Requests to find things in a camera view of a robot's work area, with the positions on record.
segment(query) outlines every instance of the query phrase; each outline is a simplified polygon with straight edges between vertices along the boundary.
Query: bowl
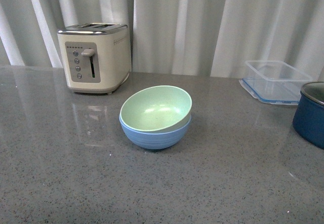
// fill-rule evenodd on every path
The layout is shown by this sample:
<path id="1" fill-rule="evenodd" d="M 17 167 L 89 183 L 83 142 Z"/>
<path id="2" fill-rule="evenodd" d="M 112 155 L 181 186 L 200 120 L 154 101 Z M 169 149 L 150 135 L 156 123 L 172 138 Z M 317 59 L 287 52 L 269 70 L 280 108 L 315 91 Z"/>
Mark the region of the bowl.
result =
<path id="1" fill-rule="evenodd" d="M 302 86 L 293 127 L 301 137 L 324 149 L 324 82 Z"/>
<path id="2" fill-rule="evenodd" d="M 184 135 L 188 131 L 191 122 L 191 116 L 189 117 L 189 120 L 186 122 L 186 124 L 181 128 L 163 133 L 137 131 L 126 126 L 123 123 L 121 116 L 119 116 L 119 120 L 125 135 L 135 145 L 145 149 L 160 150 L 173 146 L 175 143 L 179 142 L 181 138 L 184 137 Z"/>
<path id="3" fill-rule="evenodd" d="M 128 128 L 151 133 L 170 132 L 184 126 L 192 100 L 185 90 L 168 85 L 153 86 L 130 96 L 120 109 Z"/>

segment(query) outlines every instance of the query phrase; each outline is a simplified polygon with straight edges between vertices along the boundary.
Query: blue bowl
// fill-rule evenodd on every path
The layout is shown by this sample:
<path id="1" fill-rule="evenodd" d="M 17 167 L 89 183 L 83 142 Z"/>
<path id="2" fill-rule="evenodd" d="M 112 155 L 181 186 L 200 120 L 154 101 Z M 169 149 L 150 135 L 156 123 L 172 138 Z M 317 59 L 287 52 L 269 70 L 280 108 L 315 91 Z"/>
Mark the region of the blue bowl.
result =
<path id="1" fill-rule="evenodd" d="M 188 122 L 179 129 L 170 132 L 163 133 L 148 133 L 141 132 L 127 127 L 119 116 L 119 121 L 125 135 L 131 140 L 135 145 L 151 150 L 164 149 L 173 146 L 175 143 L 181 140 L 186 134 L 189 124 L 191 122 L 191 116 Z"/>

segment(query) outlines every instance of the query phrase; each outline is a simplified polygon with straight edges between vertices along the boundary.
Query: white curtain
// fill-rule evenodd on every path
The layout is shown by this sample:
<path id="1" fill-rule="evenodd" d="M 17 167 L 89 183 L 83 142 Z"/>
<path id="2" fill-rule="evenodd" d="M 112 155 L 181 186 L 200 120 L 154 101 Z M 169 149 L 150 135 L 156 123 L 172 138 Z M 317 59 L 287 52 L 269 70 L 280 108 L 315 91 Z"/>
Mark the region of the white curtain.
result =
<path id="1" fill-rule="evenodd" d="M 241 78 L 281 60 L 324 80 L 324 0 L 0 0 L 0 64 L 62 67 L 56 31 L 126 23 L 133 71 Z"/>

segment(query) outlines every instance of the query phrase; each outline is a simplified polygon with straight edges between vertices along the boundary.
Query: toaster top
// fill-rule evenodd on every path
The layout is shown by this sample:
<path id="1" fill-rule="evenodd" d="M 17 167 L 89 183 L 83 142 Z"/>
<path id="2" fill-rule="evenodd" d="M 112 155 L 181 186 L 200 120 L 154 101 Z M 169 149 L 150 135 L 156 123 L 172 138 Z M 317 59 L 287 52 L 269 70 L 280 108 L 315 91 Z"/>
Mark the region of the toaster top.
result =
<path id="1" fill-rule="evenodd" d="M 59 29 L 57 33 L 69 35 L 106 35 L 117 33 L 126 28 L 126 24 L 119 23 L 86 23 Z"/>

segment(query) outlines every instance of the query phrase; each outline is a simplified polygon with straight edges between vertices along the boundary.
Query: toaster control panel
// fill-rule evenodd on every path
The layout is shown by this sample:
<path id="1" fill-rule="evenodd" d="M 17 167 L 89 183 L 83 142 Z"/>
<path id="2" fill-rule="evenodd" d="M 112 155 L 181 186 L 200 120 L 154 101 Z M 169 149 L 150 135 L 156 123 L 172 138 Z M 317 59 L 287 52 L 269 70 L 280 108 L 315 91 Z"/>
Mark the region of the toaster control panel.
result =
<path id="1" fill-rule="evenodd" d="M 72 81 L 100 82 L 97 45 L 93 42 L 65 42 Z"/>

